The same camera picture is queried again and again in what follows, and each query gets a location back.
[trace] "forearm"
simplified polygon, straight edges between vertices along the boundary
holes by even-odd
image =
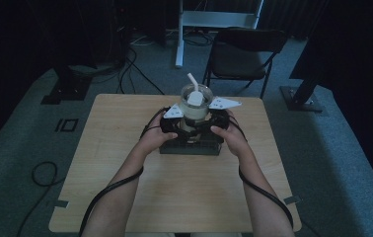
[[[136,174],[142,168],[145,158],[146,155],[134,147],[110,185]],[[135,179],[104,195],[95,205],[82,236],[123,237],[138,181]]]
[[[252,149],[241,153],[238,158],[240,169],[246,179],[276,197],[276,193],[261,171]],[[244,184],[244,191],[254,236],[294,236],[284,210],[271,199],[246,184]]]

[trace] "hand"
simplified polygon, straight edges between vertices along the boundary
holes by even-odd
[[[211,131],[215,134],[221,136],[226,141],[227,145],[229,146],[230,152],[232,152],[235,156],[243,155],[244,152],[252,152],[251,147],[248,144],[244,134],[240,129],[238,129],[235,125],[231,124],[232,122],[239,126],[238,122],[236,121],[233,113],[230,110],[226,110],[227,114],[230,116],[230,124],[227,129],[223,129],[218,126],[212,126]]]
[[[160,120],[164,112],[158,114],[150,123],[149,130],[147,130],[140,140],[137,142],[135,148],[145,152],[144,155],[150,154],[155,149],[159,148],[165,141],[177,138],[178,135],[174,132],[164,133],[160,127]]]

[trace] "chair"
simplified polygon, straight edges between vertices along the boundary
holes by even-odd
[[[227,28],[214,38],[202,84],[210,86],[210,79],[250,81],[264,78],[260,98],[262,99],[272,68],[273,58],[282,51],[287,36],[277,30],[254,30]],[[267,52],[267,60],[261,53]]]

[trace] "white straw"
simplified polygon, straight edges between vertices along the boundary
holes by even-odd
[[[198,91],[198,83],[196,82],[195,78],[193,78],[192,74],[188,74],[189,80],[192,82],[195,91]]]

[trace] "table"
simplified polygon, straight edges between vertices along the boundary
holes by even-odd
[[[231,109],[280,199],[292,196],[268,118],[259,98]],[[49,223],[53,232],[78,232],[91,199],[103,189],[138,141],[149,119],[179,96],[97,96]],[[219,156],[163,155],[144,164],[127,232],[252,232],[238,160],[223,144]],[[289,204],[294,230],[301,228]]]
[[[184,11],[184,0],[180,0],[178,48],[175,66],[181,68],[184,63],[184,26],[228,28],[242,27],[255,29],[261,14],[263,0],[258,0],[254,13]]]

